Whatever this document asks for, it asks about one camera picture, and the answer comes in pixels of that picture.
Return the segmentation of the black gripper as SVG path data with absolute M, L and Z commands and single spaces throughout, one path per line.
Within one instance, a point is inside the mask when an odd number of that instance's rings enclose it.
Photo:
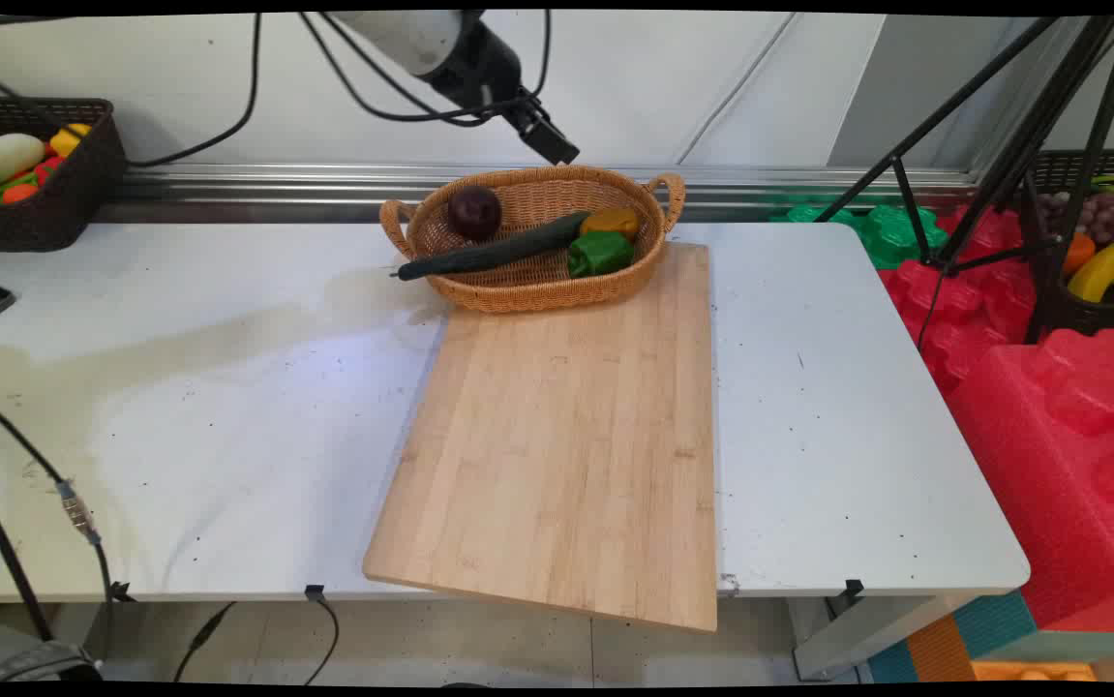
M 444 122 L 487 122 L 502 116 L 549 164 L 570 165 L 582 154 L 553 124 L 537 94 L 522 85 L 520 58 L 482 21 L 461 24 L 444 61 L 429 72 L 429 85 L 459 111 L 444 112 Z

